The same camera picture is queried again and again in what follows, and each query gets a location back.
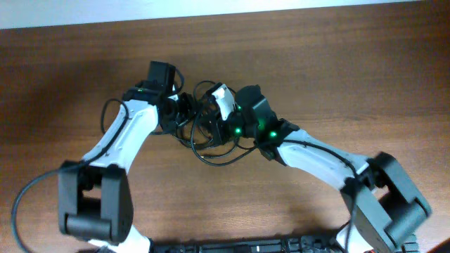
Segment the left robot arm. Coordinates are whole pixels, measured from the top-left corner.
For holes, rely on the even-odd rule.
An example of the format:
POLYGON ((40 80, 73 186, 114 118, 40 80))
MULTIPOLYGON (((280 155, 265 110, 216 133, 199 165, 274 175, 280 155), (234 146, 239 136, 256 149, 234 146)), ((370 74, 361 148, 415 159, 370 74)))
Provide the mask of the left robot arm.
POLYGON ((102 252, 150 252, 152 241, 133 225, 127 174, 164 110, 174 111, 183 85, 180 71, 153 61, 148 75, 118 100, 119 110, 99 142, 78 162, 58 170, 58 227, 63 235, 102 252))

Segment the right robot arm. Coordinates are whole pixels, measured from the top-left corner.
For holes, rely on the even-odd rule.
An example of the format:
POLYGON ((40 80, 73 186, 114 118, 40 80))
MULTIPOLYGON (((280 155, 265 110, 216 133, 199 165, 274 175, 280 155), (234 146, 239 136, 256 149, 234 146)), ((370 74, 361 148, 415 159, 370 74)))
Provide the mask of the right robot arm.
POLYGON ((205 124, 219 143, 251 138, 268 160, 311 174, 340 192, 350 218, 335 242, 345 252, 394 252, 431 216, 432 209, 390 154, 375 157, 328 145, 276 116, 258 85, 237 92, 218 83, 203 96, 216 106, 205 124))

